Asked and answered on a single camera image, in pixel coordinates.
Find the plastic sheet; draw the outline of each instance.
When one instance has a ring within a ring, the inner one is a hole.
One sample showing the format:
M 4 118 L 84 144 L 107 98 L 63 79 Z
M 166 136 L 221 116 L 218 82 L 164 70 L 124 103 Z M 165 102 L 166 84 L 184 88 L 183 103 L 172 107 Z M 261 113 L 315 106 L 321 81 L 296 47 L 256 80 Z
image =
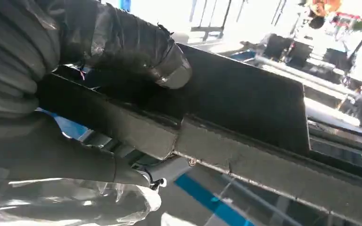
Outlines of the plastic sheet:
M 8 182 L 0 190 L 0 226 L 127 226 L 160 207 L 137 185 L 64 178 Z

